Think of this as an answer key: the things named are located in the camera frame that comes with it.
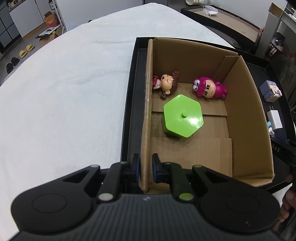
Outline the person's right hand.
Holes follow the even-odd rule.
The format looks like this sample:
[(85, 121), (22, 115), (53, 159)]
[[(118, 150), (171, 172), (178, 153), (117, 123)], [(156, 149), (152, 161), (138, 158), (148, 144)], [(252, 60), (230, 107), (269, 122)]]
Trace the person's right hand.
[(282, 205), (280, 208), (280, 223), (283, 223), (288, 217), (290, 216), (290, 210), (295, 209), (295, 185), (292, 186), (287, 190), (286, 194), (282, 199)]

